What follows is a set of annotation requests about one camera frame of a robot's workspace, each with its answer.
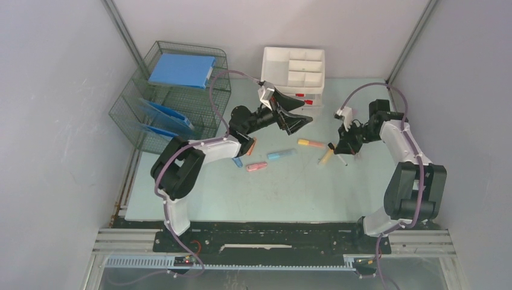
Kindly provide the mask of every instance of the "light blue table surface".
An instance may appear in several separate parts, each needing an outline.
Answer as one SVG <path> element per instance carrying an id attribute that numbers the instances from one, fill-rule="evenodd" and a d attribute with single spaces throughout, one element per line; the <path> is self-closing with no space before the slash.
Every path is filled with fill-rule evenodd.
<path id="1" fill-rule="evenodd" d="M 258 139 L 251 156 L 243 156 L 244 168 L 231 159 L 202 167 L 194 189 L 186 197 L 192 221 L 327 222 L 356 221 L 383 204 L 384 192 L 395 164 L 381 141 L 363 145 L 360 158 L 343 155 L 344 166 L 333 156 L 325 167 L 317 163 L 324 149 L 297 145 L 303 138 L 325 143 L 338 142 L 341 122 L 333 113 L 351 91 L 382 79 L 327 79 L 322 96 L 322 114 L 313 123 L 288 136 L 276 124 L 252 135 Z M 232 94 L 224 118 L 231 110 L 245 105 L 254 111 L 259 105 L 257 85 L 248 80 L 231 80 Z M 377 98 L 389 100 L 387 89 L 373 86 L 359 91 L 349 102 L 355 118 L 368 121 L 368 104 Z M 269 161 L 268 153 L 296 148 L 298 154 Z M 126 219 L 163 221 L 162 199 L 153 194 L 150 169 L 158 156 L 143 153 L 130 194 Z M 245 165 L 267 161 L 268 167 L 247 172 Z"/>

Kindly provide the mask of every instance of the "wire mesh basket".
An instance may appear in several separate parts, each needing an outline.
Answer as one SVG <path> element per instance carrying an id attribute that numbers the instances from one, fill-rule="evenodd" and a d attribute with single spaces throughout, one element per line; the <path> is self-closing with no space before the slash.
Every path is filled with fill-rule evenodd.
<path id="1" fill-rule="evenodd" d="M 144 58 L 150 73 L 164 53 L 214 56 L 216 64 L 212 76 L 228 69 L 226 53 L 220 49 L 157 41 Z M 187 135 L 184 136 L 185 138 L 199 140 L 215 137 L 220 125 L 220 118 L 212 110 L 208 96 L 212 79 L 213 77 L 210 77 L 204 90 L 169 86 L 148 82 L 148 76 L 137 69 L 110 109 L 109 115 L 130 142 L 137 149 L 145 152 L 162 153 L 169 139 L 144 126 L 146 124 L 165 129 L 146 110 L 140 108 L 140 102 L 137 100 L 141 98 L 164 105 L 187 116 L 194 125 L 194 132 L 192 136 Z M 213 87 L 213 101 L 221 114 L 224 113 L 230 96 L 231 83 L 229 75 L 225 74 L 217 79 Z"/>

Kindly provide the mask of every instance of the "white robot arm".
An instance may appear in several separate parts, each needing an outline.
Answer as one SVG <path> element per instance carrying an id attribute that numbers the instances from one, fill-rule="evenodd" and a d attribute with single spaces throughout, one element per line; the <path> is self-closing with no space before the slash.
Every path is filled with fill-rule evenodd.
<path id="1" fill-rule="evenodd" d="M 239 157 L 247 153 L 254 143 L 248 134 L 277 123 L 281 130 L 291 135 L 313 121 L 313 118 L 292 114 L 289 111 L 304 105 L 277 91 L 273 84 L 260 82 L 258 90 L 261 106 L 251 112 L 238 106 L 231 112 L 229 134 L 225 138 L 209 140 L 183 140 L 174 137 L 151 169 L 157 180 L 164 165 L 184 146 L 190 146 L 173 160 L 164 172 L 158 186 L 158 195 L 164 198 L 166 227 L 178 236 L 190 226 L 187 213 L 187 194 L 192 190 L 203 164 L 219 159 Z"/>
<path id="2" fill-rule="evenodd" d="M 423 154 L 411 135 L 409 123 L 407 120 L 402 121 L 403 113 L 391 112 L 387 100 L 376 100 L 370 103 L 370 120 L 366 124 L 354 122 L 349 107 L 339 109 L 334 117 L 343 120 L 338 129 L 339 142 L 334 154 L 354 155 L 363 143 L 382 140 L 396 164 L 384 195 L 384 205 L 359 220 L 361 234 L 386 236 L 386 232 L 398 224 L 410 224 L 417 207 L 420 178 L 424 181 L 424 187 L 418 218 L 422 221 L 437 216 L 446 181 L 446 169 L 432 164 Z M 423 166 L 423 177 L 420 176 L 420 166 Z"/>

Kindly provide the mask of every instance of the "purple cable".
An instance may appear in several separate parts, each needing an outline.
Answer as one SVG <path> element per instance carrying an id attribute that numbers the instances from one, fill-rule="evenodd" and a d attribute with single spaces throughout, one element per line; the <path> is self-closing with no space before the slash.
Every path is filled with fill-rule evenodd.
<path id="1" fill-rule="evenodd" d="M 407 118 L 407 113 L 409 111 L 409 105 L 407 103 L 407 99 L 405 99 L 405 96 L 402 94 L 402 92 L 399 89 L 397 89 L 394 86 L 389 85 L 387 83 L 367 83 L 366 85 L 362 85 L 362 86 L 358 87 L 352 93 L 350 93 L 350 95 L 348 95 L 347 99 L 341 105 L 341 109 L 343 109 L 347 105 L 348 101 L 352 98 L 353 95 L 355 95 L 361 89 L 364 89 L 369 86 L 385 86 L 386 88 L 392 89 L 399 94 L 399 96 L 403 100 L 403 104 L 405 107 L 404 112 L 403 112 L 402 122 L 400 123 L 400 128 L 402 129 L 402 131 L 404 131 L 405 130 L 405 119 Z M 409 145 L 411 146 L 412 151 L 413 151 L 414 155 L 416 156 L 416 160 L 418 161 L 419 168 L 420 168 L 420 184 L 419 184 L 419 189 L 418 189 L 418 199 L 416 201 L 416 210 L 414 211 L 414 215 L 412 217 L 412 222 L 410 224 L 403 224 L 406 228 L 412 228 L 418 222 L 418 217 L 420 215 L 421 199 L 423 198 L 424 168 L 423 168 L 423 162 L 421 160 L 421 157 L 419 156 L 420 153 L 419 153 L 418 149 L 416 148 L 416 145 L 414 144 L 414 142 L 412 142 L 411 136 L 407 132 L 404 132 L 404 136 L 407 139 L 407 142 L 409 143 Z"/>
<path id="2" fill-rule="evenodd" d="M 416 223 L 418 222 L 418 217 L 420 215 L 420 207 L 421 207 L 421 200 L 423 199 L 423 186 L 424 186 L 425 177 L 424 177 L 423 161 L 421 160 L 420 153 L 419 153 L 418 149 L 416 148 L 416 145 L 412 141 L 410 134 L 408 132 L 405 132 L 405 119 L 407 118 L 407 113 L 409 111 L 409 105 L 407 103 L 407 99 L 405 99 L 405 96 L 399 89 L 397 89 L 394 86 L 389 85 L 387 83 L 367 83 L 366 85 L 362 85 L 362 86 L 358 87 L 350 95 L 348 95 L 347 99 L 341 105 L 341 109 L 343 110 L 343 108 L 347 105 L 348 101 L 352 98 L 353 95 L 355 95 L 361 89 L 369 87 L 369 86 L 385 86 L 388 89 L 392 89 L 395 92 L 397 92 L 399 94 L 399 96 L 402 98 L 405 108 L 404 108 L 402 122 L 400 123 L 400 128 L 404 132 L 404 136 L 407 139 L 407 142 L 409 143 L 410 147 L 412 148 L 412 151 L 413 151 L 414 155 L 416 156 L 416 160 L 418 161 L 418 166 L 420 168 L 420 184 L 419 184 L 419 189 L 418 189 L 418 198 L 416 201 L 416 209 L 414 211 L 414 215 L 412 217 L 411 223 L 410 224 L 399 223 L 399 224 L 395 225 L 394 227 L 390 228 L 389 230 L 385 231 L 384 233 L 380 234 L 379 238 L 377 239 L 377 243 L 375 245 L 375 258 L 377 260 L 377 271 L 379 273 L 378 276 L 380 277 L 380 281 L 382 282 L 382 286 L 384 287 L 384 289 L 388 290 L 388 287 L 386 286 L 386 283 L 384 282 L 384 276 L 382 275 L 382 270 L 380 268 L 380 259 L 379 259 L 380 241 L 382 240 L 382 237 L 385 234 L 389 234 L 389 233 L 401 228 L 402 226 L 404 226 L 406 228 L 412 228 L 416 225 Z"/>
<path id="3" fill-rule="evenodd" d="M 375 276 L 373 276 L 373 275 L 361 275 L 357 270 L 356 270 L 355 274 L 357 276 L 359 276 L 360 279 L 373 279 L 373 278 L 378 276 L 378 275 L 375 275 Z M 400 290 L 400 287 L 398 286 L 397 282 L 395 282 L 395 280 L 389 278 L 388 276 L 381 276 L 381 277 L 384 277 L 384 279 L 388 279 L 391 283 L 393 283 L 393 285 L 395 285 L 395 288 L 397 288 L 397 290 Z"/>
<path id="4" fill-rule="evenodd" d="M 217 115 L 217 117 L 220 118 L 220 120 L 222 121 L 222 123 L 224 124 L 224 126 L 226 127 L 226 134 L 224 134 L 224 137 L 219 137 L 219 138 L 213 138 L 213 139 L 209 139 L 209 140 L 201 140 L 201 141 L 198 141 L 198 142 L 195 142 L 195 143 L 191 143 L 191 144 L 187 144 L 185 145 L 184 147 L 181 147 L 178 151 L 176 151 L 176 153 L 173 154 L 173 156 L 171 156 L 171 158 L 169 158 L 169 160 L 166 162 L 166 164 L 164 165 L 164 167 L 162 168 L 162 170 L 160 170 L 160 173 L 158 174 L 158 176 L 156 177 L 156 180 L 155 180 L 155 194 L 157 196 L 159 196 L 160 198 L 162 198 L 164 201 L 165 201 L 165 196 L 164 195 L 161 195 L 159 192 L 158 192 L 158 186 L 160 185 L 160 182 L 162 181 L 162 177 L 164 176 L 164 173 L 165 171 L 167 171 L 167 169 L 169 168 L 169 166 L 171 166 L 171 164 L 174 162 L 174 160 L 185 150 L 191 148 L 191 147 L 194 147 L 194 146 L 197 146 L 197 145 L 201 145 L 201 143 L 205 143 L 205 144 L 209 144 L 209 143 L 213 143 L 213 142 L 217 142 L 217 141 L 222 141 L 224 138 L 226 138 L 228 135 L 229 135 L 229 125 L 228 125 L 228 122 L 226 122 L 226 120 L 224 120 L 224 118 L 222 117 L 222 114 L 219 112 L 219 110 L 217 109 L 217 106 L 215 105 L 215 103 L 213 102 L 213 87 L 215 85 L 215 82 L 217 81 L 217 79 L 220 77 L 220 76 L 223 76 L 227 73 L 234 73 L 234 74 L 239 74 L 241 76 L 244 76 L 250 80 L 252 80 L 254 83 L 258 83 L 259 80 L 253 78 L 253 77 L 250 77 L 246 74 L 244 74 L 243 72 L 241 71 L 234 71 L 232 69 L 227 69 L 225 71 L 221 71 L 220 73 L 218 73 L 211 81 L 210 83 L 210 89 L 208 90 L 208 96 L 210 98 L 210 105 L 211 105 L 211 108 L 212 110 L 215 112 L 215 114 Z M 172 227 L 170 226 L 170 216 L 168 215 L 168 212 L 167 212 L 167 209 L 165 207 L 165 204 L 164 204 L 164 216 L 165 216 L 165 227 L 171 232 L 171 234 L 173 235 L 173 238 L 176 240 L 176 242 L 185 250 L 187 251 L 189 254 L 191 254 L 194 258 L 196 258 L 196 260 L 199 262 L 199 264 L 201 265 L 201 272 L 197 273 L 197 274 L 192 274 L 192 275 L 186 275 L 186 274 L 178 274 L 178 273 L 175 273 L 176 275 L 178 276 L 183 276 L 183 277 L 197 277 L 201 274 L 203 274 L 203 272 L 205 271 L 205 264 L 203 263 L 203 261 L 199 258 L 199 256 L 194 253 L 192 250 L 190 250 L 185 244 L 183 244 L 181 242 L 181 240 L 179 239 L 179 237 L 177 236 L 177 234 L 173 231 Z"/>

